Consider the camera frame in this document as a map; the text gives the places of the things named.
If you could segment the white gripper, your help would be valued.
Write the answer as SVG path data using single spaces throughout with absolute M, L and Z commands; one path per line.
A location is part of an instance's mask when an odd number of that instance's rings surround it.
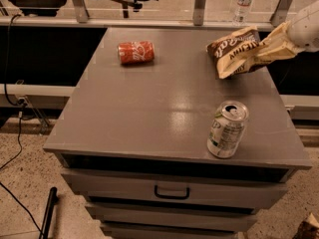
M 319 0 L 300 10 L 290 22 L 281 23 L 256 48 L 239 54 L 232 74 L 251 73 L 304 50 L 319 51 Z

